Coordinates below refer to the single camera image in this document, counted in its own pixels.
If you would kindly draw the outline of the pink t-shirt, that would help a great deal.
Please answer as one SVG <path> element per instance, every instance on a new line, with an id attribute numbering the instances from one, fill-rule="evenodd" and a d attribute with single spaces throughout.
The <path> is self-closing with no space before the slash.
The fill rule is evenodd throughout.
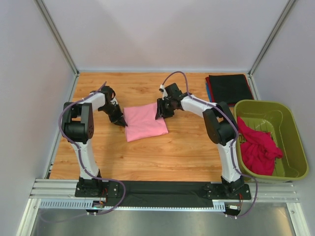
<path id="1" fill-rule="evenodd" d="M 124 108 L 127 142 L 168 134 L 163 118 L 155 119 L 157 103 Z"/>

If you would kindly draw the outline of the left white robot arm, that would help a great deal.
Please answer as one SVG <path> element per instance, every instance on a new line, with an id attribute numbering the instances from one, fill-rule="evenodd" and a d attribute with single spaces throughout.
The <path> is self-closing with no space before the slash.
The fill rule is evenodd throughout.
<path id="1" fill-rule="evenodd" d="M 98 90 L 76 102 L 66 102 L 59 117 L 59 130 L 73 147 L 80 168 L 80 176 L 76 185 L 76 197 L 105 197 L 106 181 L 93 154 L 92 137 L 94 135 L 95 111 L 108 115 L 111 123 L 127 127 L 124 114 L 110 86 L 103 85 Z"/>

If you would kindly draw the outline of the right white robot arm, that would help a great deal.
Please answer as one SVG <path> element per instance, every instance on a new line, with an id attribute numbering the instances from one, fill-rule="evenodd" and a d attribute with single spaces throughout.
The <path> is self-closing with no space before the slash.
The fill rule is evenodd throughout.
<path id="1" fill-rule="evenodd" d="M 182 93 L 176 83 L 160 85 L 162 97 L 157 99 L 155 119 L 170 118 L 175 110 L 194 113 L 204 119 L 210 140 L 217 145 L 222 166 L 221 181 L 227 194 L 244 186 L 244 178 L 237 164 L 237 123 L 224 102 L 212 103 L 199 99 L 189 92 Z"/>

